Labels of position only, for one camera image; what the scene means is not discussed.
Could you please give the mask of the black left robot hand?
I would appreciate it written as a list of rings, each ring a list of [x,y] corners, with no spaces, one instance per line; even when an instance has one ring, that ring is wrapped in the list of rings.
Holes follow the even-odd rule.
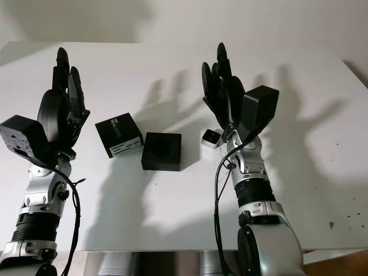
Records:
[[[53,67],[52,88],[43,95],[37,120],[48,142],[60,152],[73,148],[89,115],[79,71],[70,66],[67,51],[60,47]]]

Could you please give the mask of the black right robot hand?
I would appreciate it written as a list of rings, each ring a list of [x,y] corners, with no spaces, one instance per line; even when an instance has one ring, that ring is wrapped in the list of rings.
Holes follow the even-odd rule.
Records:
[[[215,115],[223,130],[236,128],[240,123],[242,100],[245,94],[241,80],[231,71],[224,43],[217,47],[217,62],[202,64],[203,101]]]

